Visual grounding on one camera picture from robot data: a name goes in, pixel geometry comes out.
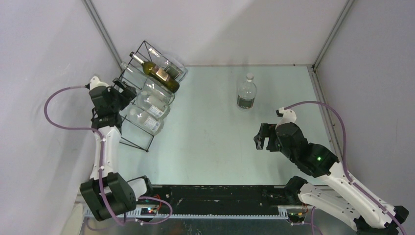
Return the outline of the clear bottle black cap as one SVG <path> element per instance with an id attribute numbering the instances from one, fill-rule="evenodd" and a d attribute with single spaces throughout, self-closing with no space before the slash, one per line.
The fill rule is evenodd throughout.
<path id="1" fill-rule="evenodd" d="M 147 91 L 139 92 L 135 104 L 158 120 L 164 119 L 171 110 L 168 104 Z"/>

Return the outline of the clear bottle copper cap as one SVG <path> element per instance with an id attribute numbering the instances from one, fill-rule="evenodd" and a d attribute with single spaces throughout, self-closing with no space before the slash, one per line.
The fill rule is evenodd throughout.
<path id="1" fill-rule="evenodd" d="M 157 120 L 147 111 L 132 104 L 127 107 L 127 119 L 153 136 L 157 135 L 164 127 L 163 120 Z"/>

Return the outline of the clear bottle white cap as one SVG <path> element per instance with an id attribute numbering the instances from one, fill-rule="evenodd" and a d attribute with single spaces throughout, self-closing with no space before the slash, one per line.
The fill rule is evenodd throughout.
<path id="1" fill-rule="evenodd" d="M 254 74 L 246 74 L 246 78 L 237 84 L 236 105 L 242 110 L 249 110 L 253 107 L 257 95 L 257 86 L 254 83 Z"/>

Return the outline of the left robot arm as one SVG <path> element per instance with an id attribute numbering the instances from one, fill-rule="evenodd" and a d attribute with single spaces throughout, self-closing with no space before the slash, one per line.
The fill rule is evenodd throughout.
<path id="1" fill-rule="evenodd" d="M 95 136 L 95 156 L 89 180 L 80 192 L 98 221 L 133 211 L 137 199 L 143 204 L 154 200 L 155 191 L 147 176 L 127 182 L 118 172 L 118 148 L 121 141 L 124 110 L 137 92 L 119 79 L 113 80 L 121 90 L 93 76 L 86 87 L 93 102 L 92 129 Z"/>

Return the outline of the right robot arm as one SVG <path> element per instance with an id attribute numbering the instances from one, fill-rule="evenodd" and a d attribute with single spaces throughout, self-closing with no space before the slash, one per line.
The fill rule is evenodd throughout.
<path id="1" fill-rule="evenodd" d="M 346 176 L 339 158 L 325 146 L 309 143 L 294 123 L 262 123 L 254 136 L 258 150 L 281 152 L 303 173 L 326 183 L 342 199 L 322 192 L 305 179 L 295 176 L 286 184 L 285 200 L 317 207 L 350 226 L 358 235 L 405 234 L 402 224 L 409 212 L 404 206 L 393 206 L 374 195 L 359 181 Z"/>

